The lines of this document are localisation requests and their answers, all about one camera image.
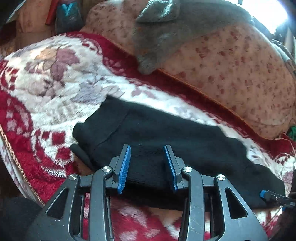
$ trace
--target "fleece blanket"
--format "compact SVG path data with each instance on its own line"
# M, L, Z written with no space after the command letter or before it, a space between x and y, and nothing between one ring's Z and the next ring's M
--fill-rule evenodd
M0 153L26 196L44 204L69 174L89 174L69 149L75 143L72 130L107 94L219 126L246 146L251 161L282 179L289 193L295 150L285 135L264 139L232 110L190 84L163 71L141 75L136 59L104 37L70 33L30 45L0 62ZM132 199L111 200L116 240L177 239L182 212L136 206ZM280 213L255 211L269 234ZM88 201L84 217L86 238Z

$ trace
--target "gold rope trim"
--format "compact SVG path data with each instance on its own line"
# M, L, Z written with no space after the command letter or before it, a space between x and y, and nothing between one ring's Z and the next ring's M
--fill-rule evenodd
M1 134L2 138L3 138L3 140L4 140L4 143L5 143L6 147L8 148L8 151L10 152L10 155L11 155L13 161L15 162L15 164L16 164L17 167L18 167L18 169L19 169L20 172L22 173L22 176L23 176L25 182L29 185L29 187L30 187L30 189L32 190L32 192L36 195L36 197L38 198L38 200L39 200L39 201L42 203L42 205L44 206L45 203L41 200L39 194L33 189L31 183L30 183L29 180L27 179L27 177L26 177L26 175L25 175L25 172L24 172L24 170L22 169L22 167L21 167L21 165L20 165L20 163L19 163L19 161L18 161L18 159L17 159L17 157L16 157L16 155L15 155L15 152L14 152L14 150L12 149L11 144L10 144L10 142L8 141L8 138L7 138L6 134L4 133L4 130L3 130L3 128L2 128L1 125L0 125L0 134Z

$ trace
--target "bright light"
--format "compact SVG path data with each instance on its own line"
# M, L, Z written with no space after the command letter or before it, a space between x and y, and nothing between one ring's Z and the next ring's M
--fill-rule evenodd
M231 3L235 3L235 4L238 3L238 0L226 0L226 1L231 2Z
M243 0L242 7L272 34L275 33L276 27L288 18L287 12L277 0Z

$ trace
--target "black cloth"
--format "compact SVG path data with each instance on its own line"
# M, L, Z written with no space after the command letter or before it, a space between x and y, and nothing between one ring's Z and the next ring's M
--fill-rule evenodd
M5 199L0 212L0 239L22 241L40 211L41 207L32 200L23 197Z
M0 30L11 14L25 2L25 0L0 1Z
M175 156L199 173L224 174L253 208L267 208L260 191L284 195L284 183L267 167L246 157L245 146L227 138L217 126L185 120L144 105L108 96L84 123L77 123L71 150L96 171L119 156L124 144L131 146L126 188L129 199L141 204L181 210L181 197L169 189L163 146L170 144Z

